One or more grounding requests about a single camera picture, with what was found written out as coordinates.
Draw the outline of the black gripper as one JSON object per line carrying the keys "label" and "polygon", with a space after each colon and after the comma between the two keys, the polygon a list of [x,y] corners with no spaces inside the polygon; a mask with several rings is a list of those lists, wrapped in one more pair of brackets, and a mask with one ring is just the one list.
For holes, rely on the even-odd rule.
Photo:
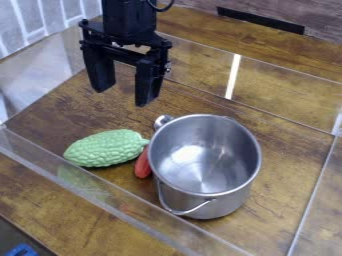
{"label": "black gripper", "polygon": [[82,19],[80,49],[90,86],[97,93],[114,83],[110,59],[132,61],[136,65],[134,104],[148,105],[158,96],[172,43],[156,34],[156,16],[172,7],[157,6],[157,0],[101,0],[102,20]]}

